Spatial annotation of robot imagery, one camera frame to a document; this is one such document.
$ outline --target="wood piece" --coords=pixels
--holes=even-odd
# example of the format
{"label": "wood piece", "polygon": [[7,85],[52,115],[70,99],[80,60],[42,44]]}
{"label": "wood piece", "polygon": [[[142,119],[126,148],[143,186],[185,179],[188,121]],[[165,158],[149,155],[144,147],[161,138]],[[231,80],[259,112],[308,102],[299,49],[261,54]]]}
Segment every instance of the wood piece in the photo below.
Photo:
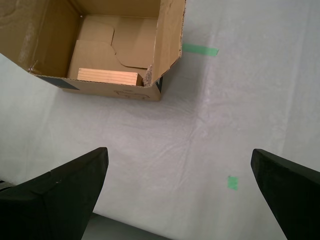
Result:
{"label": "wood piece", "polygon": [[142,77],[136,72],[80,68],[77,79],[97,83],[142,86]]}

